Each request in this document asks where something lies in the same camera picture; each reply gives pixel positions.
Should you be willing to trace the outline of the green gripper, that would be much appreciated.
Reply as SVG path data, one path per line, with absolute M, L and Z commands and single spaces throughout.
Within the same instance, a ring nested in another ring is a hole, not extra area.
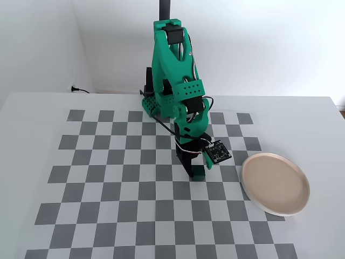
M 210 136 L 206 134 L 209 108 L 192 112 L 190 118 L 188 112 L 186 107 L 174 107 L 176 154 L 190 180 L 202 181 L 202 165 L 193 165 L 192 159 L 197 158 L 210 145 Z M 210 170 L 213 162 L 207 152 L 202 154 L 206 167 Z

